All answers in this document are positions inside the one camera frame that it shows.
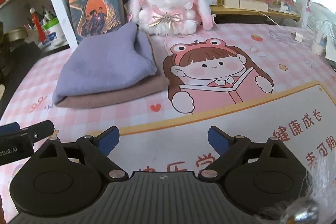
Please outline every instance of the purple cloth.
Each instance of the purple cloth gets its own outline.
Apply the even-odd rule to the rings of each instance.
[[[81,41],[59,74],[52,101],[124,89],[156,71],[146,34],[129,22],[115,32]]]

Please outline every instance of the harry potter book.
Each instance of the harry potter book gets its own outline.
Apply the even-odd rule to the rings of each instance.
[[[115,31],[125,24],[122,0],[69,0],[77,42]]]

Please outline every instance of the cartoon girl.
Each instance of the cartoon girl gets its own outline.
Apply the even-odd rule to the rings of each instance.
[[[219,38],[176,44],[163,69],[168,98],[181,113],[225,107],[265,96],[273,80],[248,55]]]

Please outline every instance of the brown hair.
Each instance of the brown hair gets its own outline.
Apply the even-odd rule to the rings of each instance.
[[[249,68],[253,67],[260,76],[266,78],[272,84],[272,86],[274,86],[272,78],[265,71],[263,71],[261,68],[259,68],[244,51],[242,51],[240,48],[235,47],[235,46],[226,45],[226,47],[230,48],[231,50],[235,51],[238,54],[241,54],[242,56],[244,56],[246,58],[246,63],[244,64],[246,69],[249,69]],[[181,58],[181,61],[180,61],[180,66],[182,66],[182,67],[188,66],[193,61],[194,62],[203,62],[203,61],[206,61],[206,60],[225,58],[225,57],[228,57],[228,56],[236,57],[234,54],[232,54],[232,53],[230,53],[230,52],[228,52],[224,49],[217,48],[217,47],[195,48],[193,50],[188,51],[186,54],[183,55],[183,57]],[[163,61],[164,73],[170,81],[170,84],[169,84],[169,87],[168,87],[168,98],[169,98],[169,100],[173,99],[173,96],[175,95],[175,93],[181,91],[180,85],[184,84],[181,81],[181,79],[179,77],[177,77],[176,75],[172,74],[172,72],[170,70],[172,68],[172,66],[176,65],[175,64],[175,57],[176,57],[176,54],[171,55],[171,56],[167,56],[166,59]]]

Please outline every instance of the plush bunny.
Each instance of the plush bunny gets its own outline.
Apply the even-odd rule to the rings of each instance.
[[[205,0],[129,0],[128,21],[149,35],[188,35],[201,22],[206,30],[214,23]]]

